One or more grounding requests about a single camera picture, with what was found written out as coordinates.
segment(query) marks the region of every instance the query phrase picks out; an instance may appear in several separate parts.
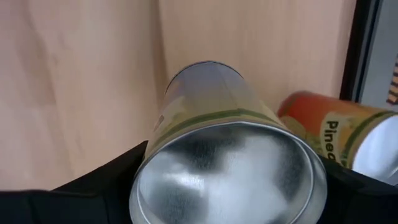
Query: black surface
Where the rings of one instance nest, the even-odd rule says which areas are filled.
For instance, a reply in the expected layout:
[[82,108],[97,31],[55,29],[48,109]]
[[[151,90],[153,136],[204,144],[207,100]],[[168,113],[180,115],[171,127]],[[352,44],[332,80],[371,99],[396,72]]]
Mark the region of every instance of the black surface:
[[[129,223],[129,194],[143,142],[53,191],[0,192],[0,223]],[[398,190],[322,158],[328,198],[318,223],[398,223]]]
[[356,1],[341,82],[341,100],[358,102],[361,97],[381,3],[382,0]]

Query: black frame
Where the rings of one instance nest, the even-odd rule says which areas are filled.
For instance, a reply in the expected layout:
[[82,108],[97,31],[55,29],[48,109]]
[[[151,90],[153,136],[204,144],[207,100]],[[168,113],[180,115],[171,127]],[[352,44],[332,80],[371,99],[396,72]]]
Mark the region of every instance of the black frame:
[[382,0],[357,0],[351,26],[340,99],[359,102]]

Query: green stripe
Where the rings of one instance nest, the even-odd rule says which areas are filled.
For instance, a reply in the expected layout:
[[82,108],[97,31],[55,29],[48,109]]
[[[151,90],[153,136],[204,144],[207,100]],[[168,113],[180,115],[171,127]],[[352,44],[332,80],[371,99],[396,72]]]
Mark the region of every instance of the green stripe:
[[211,121],[211,120],[216,120],[216,119],[220,119],[220,118],[229,118],[229,117],[233,117],[233,116],[242,116],[242,115],[265,119],[267,121],[277,124],[274,120],[270,119],[266,115],[264,115],[262,113],[255,112],[255,111],[251,111],[251,110],[238,108],[236,110],[218,111],[218,112],[214,112],[214,113],[199,115],[199,116],[187,119],[187,120],[177,124],[176,126],[172,127],[170,130],[168,130],[160,138],[158,138],[158,140],[156,140],[156,142],[154,144],[154,147],[156,147],[159,143],[161,143],[162,141],[164,141],[171,135],[175,134],[176,132],[178,132],[182,129],[185,129],[189,126],[192,126],[194,124]]
[[387,115],[387,114],[394,114],[395,112],[392,111],[383,111],[380,113],[376,113],[370,117],[368,117],[367,119],[365,119],[354,131],[353,133],[349,136],[345,146],[344,146],[344,150],[343,153],[341,154],[341,160],[343,163],[343,160],[345,160],[345,162],[343,163],[344,166],[347,165],[346,161],[348,159],[348,154],[351,150],[351,148],[353,147],[353,144],[355,142],[355,139],[358,138],[358,136],[361,134],[361,132],[366,128],[367,125],[369,125],[370,123],[372,123],[375,119],[380,118],[381,116]]

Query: can bottom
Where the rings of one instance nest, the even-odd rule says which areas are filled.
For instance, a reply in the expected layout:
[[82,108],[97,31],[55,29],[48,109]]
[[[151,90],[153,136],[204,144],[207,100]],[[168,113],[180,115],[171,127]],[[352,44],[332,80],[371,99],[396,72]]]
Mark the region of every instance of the can bottom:
[[326,180],[311,153],[296,137],[260,124],[180,136],[139,170],[133,223],[316,223]]
[[361,143],[353,162],[360,174],[398,184],[398,115],[379,123]]

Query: metal can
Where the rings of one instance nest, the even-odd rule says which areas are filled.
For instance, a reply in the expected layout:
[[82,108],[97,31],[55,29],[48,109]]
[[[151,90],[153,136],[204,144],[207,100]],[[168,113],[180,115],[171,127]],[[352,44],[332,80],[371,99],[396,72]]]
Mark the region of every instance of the metal can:
[[319,157],[218,62],[179,72],[134,177],[134,224],[316,223]]
[[317,154],[398,184],[398,113],[301,91],[282,103],[278,115]]

